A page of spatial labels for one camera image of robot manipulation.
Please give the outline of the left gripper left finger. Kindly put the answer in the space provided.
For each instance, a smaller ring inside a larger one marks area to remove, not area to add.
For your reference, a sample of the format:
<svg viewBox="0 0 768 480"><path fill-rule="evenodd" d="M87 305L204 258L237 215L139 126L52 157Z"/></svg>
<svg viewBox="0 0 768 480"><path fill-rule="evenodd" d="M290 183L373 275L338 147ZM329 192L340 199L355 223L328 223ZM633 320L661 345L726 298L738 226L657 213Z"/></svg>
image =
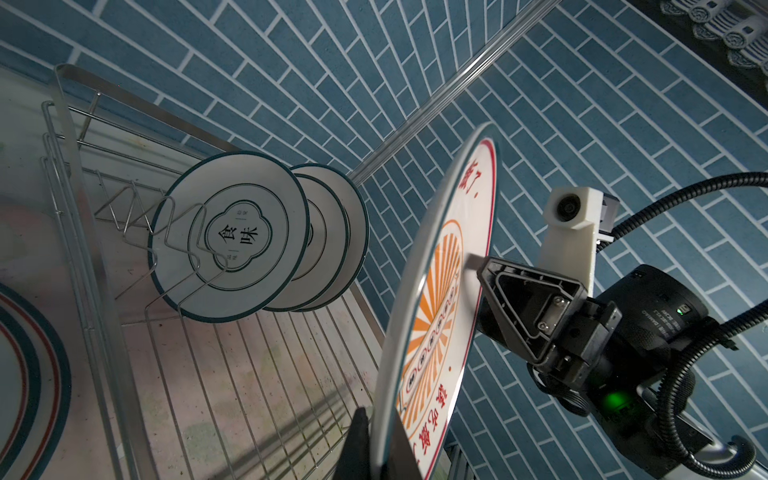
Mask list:
<svg viewBox="0 0 768 480"><path fill-rule="evenodd" d="M370 433L368 414L365 407L359 407L352 417L352 422L347 431L332 479L369 480L369 454Z"/></svg>

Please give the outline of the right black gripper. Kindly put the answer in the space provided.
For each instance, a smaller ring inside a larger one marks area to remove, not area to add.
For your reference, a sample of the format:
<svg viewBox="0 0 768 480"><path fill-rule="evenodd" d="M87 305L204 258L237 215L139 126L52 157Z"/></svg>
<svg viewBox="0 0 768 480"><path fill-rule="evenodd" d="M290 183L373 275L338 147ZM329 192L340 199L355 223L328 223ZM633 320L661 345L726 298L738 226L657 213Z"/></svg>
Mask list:
<svg viewBox="0 0 768 480"><path fill-rule="evenodd" d="M590 408L589 395L613 370L618 305L586 299L575 279L497 257L472 254L467 268L481 285L476 329L529 363L543 393L566 408Z"/></svg>

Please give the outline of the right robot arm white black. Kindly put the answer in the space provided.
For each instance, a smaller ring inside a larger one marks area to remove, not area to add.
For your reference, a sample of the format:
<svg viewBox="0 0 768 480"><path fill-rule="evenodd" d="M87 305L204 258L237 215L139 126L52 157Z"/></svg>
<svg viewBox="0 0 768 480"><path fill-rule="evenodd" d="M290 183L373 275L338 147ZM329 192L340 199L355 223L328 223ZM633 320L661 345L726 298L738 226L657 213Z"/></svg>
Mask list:
<svg viewBox="0 0 768 480"><path fill-rule="evenodd" d="M685 413L695 363L767 319L759 303L726 322L681 282L635 267L599 295L595 260L610 243L697 197L765 187L763 172L706 179L655 201L624 221L618 200L591 188L555 190L536 267L473 257L481 285L476 326L521 358L537 388L568 411L593 417L616 449L656 479L763 479L755 444L723 442Z"/></svg>

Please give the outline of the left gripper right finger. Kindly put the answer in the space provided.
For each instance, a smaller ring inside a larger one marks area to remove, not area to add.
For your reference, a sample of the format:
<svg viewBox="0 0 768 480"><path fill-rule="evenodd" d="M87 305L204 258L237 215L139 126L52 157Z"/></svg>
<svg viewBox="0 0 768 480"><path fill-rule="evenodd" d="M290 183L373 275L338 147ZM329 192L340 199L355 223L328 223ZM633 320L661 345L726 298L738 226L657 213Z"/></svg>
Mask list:
<svg viewBox="0 0 768 480"><path fill-rule="evenodd" d="M422 480L416 458L407 447L392 447L389 454L390 480Z"/></svg>

